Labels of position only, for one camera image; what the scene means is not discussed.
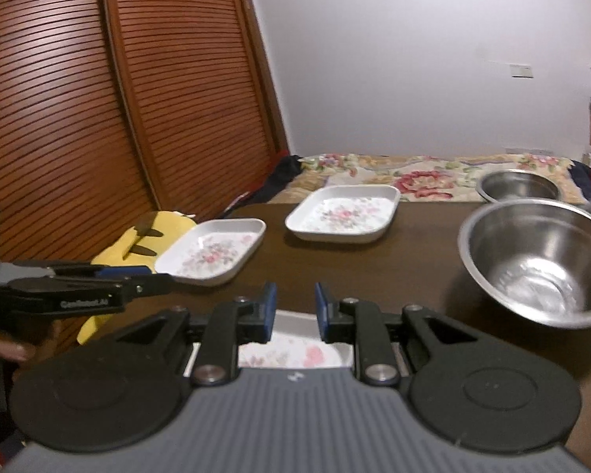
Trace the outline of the left hand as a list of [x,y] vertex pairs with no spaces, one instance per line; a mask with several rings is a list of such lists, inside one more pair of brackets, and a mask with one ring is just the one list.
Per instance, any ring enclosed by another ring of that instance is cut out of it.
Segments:
[[43,339],[38,345],[19,341],[8,333],[0,331],[0,359],[22,367],[30,367],[49,359],[56,351],[62,326],[59,320],[43,326]]

